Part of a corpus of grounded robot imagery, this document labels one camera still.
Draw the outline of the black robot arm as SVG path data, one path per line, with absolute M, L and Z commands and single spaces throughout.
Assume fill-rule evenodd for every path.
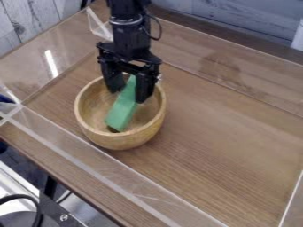
M 99 42 L 99 64 L 107 88 L 111 93 L 125 87 L 123 74 L 135 76 L 135 101 L 141 104 L 152 95 L 159 81 L 161 59 L 151 52 L 152 40 L 161 35 L 151 34 L 148 13 L 151 0 L 107 0 L 112 42 Z

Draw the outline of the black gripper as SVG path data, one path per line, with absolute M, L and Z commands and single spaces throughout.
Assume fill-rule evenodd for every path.
M 107 88 L 111 93 L 125 85 L 123 72 L 136 74 L 136 102 L 144 103 L 159 81 L 161 59 L 151 52 L 152 40 L 161 34 L 151 34 L 151 16 L 128 20 L 109 18 L 112 41 L 97 43 L 99 63 Z

